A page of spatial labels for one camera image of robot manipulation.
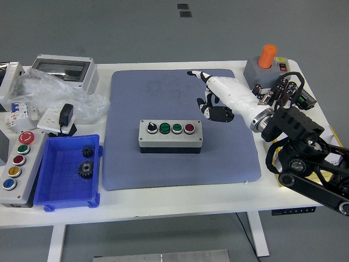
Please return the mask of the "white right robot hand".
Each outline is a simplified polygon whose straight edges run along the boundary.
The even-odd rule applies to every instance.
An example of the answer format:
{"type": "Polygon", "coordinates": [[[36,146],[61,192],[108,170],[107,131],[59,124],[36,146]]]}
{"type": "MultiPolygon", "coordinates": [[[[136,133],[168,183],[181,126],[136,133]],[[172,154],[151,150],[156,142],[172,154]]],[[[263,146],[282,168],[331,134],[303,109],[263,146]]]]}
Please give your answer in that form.
{"type": "Polygon", "coordinates": [[[197,98],[205,118],[216,122],[230,122],[234,115],[242,116],[253,132],[262,132],[273,115],[269,105],[260,104],[248,87],[235,78],[211,76],[205,72],[188,71],[188,75],[206,84],[205,99],[197,98]]]}

